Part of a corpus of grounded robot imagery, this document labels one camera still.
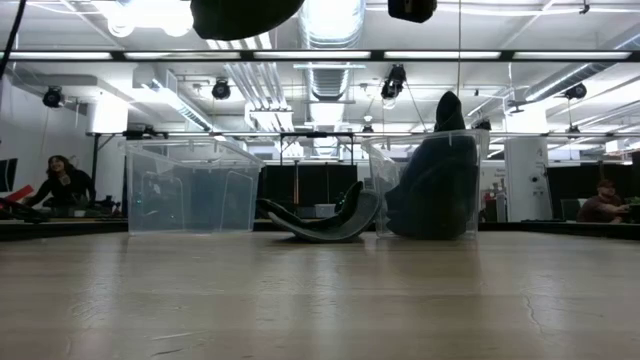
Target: man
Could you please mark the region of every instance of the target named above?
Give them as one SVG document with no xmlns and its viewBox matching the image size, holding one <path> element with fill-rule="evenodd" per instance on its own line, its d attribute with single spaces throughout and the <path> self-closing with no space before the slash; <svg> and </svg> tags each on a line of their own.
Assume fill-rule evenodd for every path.
<svg viewBox="0 0 640 360">
<path fill-rule="evenodd" d="M 597 222 L 619 224 L 621 214 L 629 210 L 616 195 L 616 189 L 610 180 L 602 180 L 598 184 L 598 195 L 590 198 L 578 212 L 578 222 Z"/>
</svg>

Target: woman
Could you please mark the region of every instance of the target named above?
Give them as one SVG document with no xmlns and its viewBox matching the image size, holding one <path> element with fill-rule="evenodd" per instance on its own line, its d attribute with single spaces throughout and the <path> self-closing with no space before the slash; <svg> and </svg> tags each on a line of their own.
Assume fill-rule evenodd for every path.
<svg viewBox="0 0 640 360">
<path fill-rule="evenodd" d="M 77 170 L 64 156 L 55 155 L 49 158 L 47 175 L 49 178 L 42 184 L 36 196 L 26 202 L 27 206 L 39 204 L 49 193 L 53 195 L 53 205 L 56 207 L 81 205 L 87 199 L 87 192 L 91 203 L 96 198 L 96 190 L 89 175 Z"/>
</svg>

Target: ceiling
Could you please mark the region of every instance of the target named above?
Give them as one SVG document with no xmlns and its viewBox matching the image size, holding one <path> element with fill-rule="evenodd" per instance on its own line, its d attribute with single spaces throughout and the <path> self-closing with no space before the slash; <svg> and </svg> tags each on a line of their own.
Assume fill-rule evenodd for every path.
<svg viewBox="0 0 640 360">
<path fill-rule="evenodd" d="M 178 50 L 209 49 L 207 43 L 194 31 L 182 37 L 171 37 L 161 29 L 136 29 L 130 36 L 117 38 L 107 29 L 107 20 L 96 14 L 96 7 L 89 1 L 30 1 L 19 32 L 18 48 L 60 50 Z M 603 49 L 607 40 L 638 26 L 640 3 L 634 0 L 589 1 L 594 9 L 617 12 L 592 11 L 586 15 L 577 12 L 582 0 L 474 0 L 462 1 L 463 14 L 455 11 L 457 1 L 439 1 L 438 11 L 424 24 L 414 24 L 391 18 L 385 11 L 384 0 L 369 0 L 364 29 L 359 47 L 363 49 Z M 0 17 L 12 19 L 17 1 L 0 0 Z M 543 16 L 504 16 L 516 11 L 532 11 L 545 8 L 548 11 L 572 10 L 571 14 Z M 73 9 L 86 12 L 71 13 Z M 484 11 L 484 15 L 470 14 Z M 0 45 L 8 37 L 11 21 L 0 23 Z M 278 49 L 301 47 L 298 18 L 293 17 L 269 33 L 271 43 Z M 395 108 L 384 110 L 378 96 L 381 80 L 387 75 L 391 63 L 364 64 L 366 68 L 353 70 L 342 123 L 336 130 L 358 130 L 363 117 L 371 115 L 376 131 L 384 124 L 386 131 L 420 131 L 422 122 L 430 128 L 434 122 L 435 108 L 440 96 L 447 90 L 458 91 L 465 114 L 507 89 L 531 86 L 564 68 L 562 63 L 514 63 L 509 76 L 507 63 L 407 63 L 407 80 L 411 91 L 405 88 Z M 294 125 L 309 122 L 308 89 L 304 72 L 293 68 L 292 63 L 279 63 L 278 74 L 287 102 L 294 112 Z M 215 101 L 211 86 L 217 77 L 226 77 L 221 63 L 158 63 L 156 73 L 171 70 L 180 80 L 181 96 L 188 98 L 199 110 L 211 116 L 220 129 L 242 128 L 245 100 L 232 86 L 228 100 Z M 132 63 L 20 63 L 15 71 L 45 75 L 93 75 L 121 92 L 132 103 L 130 121 L 146 121 L 159 128 L 183 130 L 184 119 L 158 99 L 144 96 L 141 89 L 132 85 Z M 567 111 L 565 99 L 547 99 L 550 130 L 565 129 L 569 118 L 583 118 L 604 114 L 612 109 L 637 101 L 640 93 L 640 64 L 616 65 L 584 81 L 588 95 L 573 104 Z M 488 115 L 494 130 L 503 129 L 504 109 L 497 108 Z M 639 121 L 640 110 L 598 123 L 589 131 L 609 131 Z"/>
</svg>

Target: white wall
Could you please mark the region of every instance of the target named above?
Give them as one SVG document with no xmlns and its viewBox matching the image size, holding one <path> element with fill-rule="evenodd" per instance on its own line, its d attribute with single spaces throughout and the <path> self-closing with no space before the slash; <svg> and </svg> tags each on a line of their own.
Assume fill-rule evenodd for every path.
<svg viewBox="0 0 640 360">
<path fill-rule="evenodd" d="M 25 185 L 37 191 L 46 180 L 47 159 L 52 155 L 71 158 L 74 165 L 91 175 L 93 139 L 86 136 L 86 116 L 76 117 L 76 112 L 67 109 L 49 109 L 41 97 L 12 86 L 6 77 L 2 80 L 1 101 L 0 159 L 18 158 L 14 191 Z M 107 194 L 121 199 L 124 162 L 117 150 L 114 139 L 101 151 L 98 199 Z"/>
</svg>

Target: ceiling duct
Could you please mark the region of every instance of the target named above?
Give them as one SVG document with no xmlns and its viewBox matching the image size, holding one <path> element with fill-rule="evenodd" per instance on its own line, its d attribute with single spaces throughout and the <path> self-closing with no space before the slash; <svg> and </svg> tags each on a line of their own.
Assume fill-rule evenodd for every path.
<svg viewBox="0 0 640 360">
<path fill-rule="evenodd" d="M 633 26 L 621 35 L 607 41 L 600 48 L 607 50 L 640 50 L 640 25 Z M 566 91 L 567 89 L 570 89 L 584 80 L 615 65 L 616 63 L 609 62 L 572 64 L 566 66 L 562 70 L 528 88 L 523 92 L 522 98 L 518 99 L 518 92 L 516 92 L 516 100 L 524 100 L 527 103 L 542 101 L 553 95 Z M 507 89 L 498 94 L 498 96 L 506 97 L 509 94 L 510 90 Z M 473 113 L 478 111 L 486 114 L 502 105 L 502 99 L 489 99 L 484 104 L 474 109 L 468 116 L 471 116 Z"/>
<path fill-rule="evenodd" d="M 307 0 L 298 20 L 303 47 L 319 50 L 357 47 L 365 3 L 364 0 Z M 347 90 L 350 75 L 350 70 L 309 69 L 307 82 L 317 100 L 337 101 Z"/>
</svg>

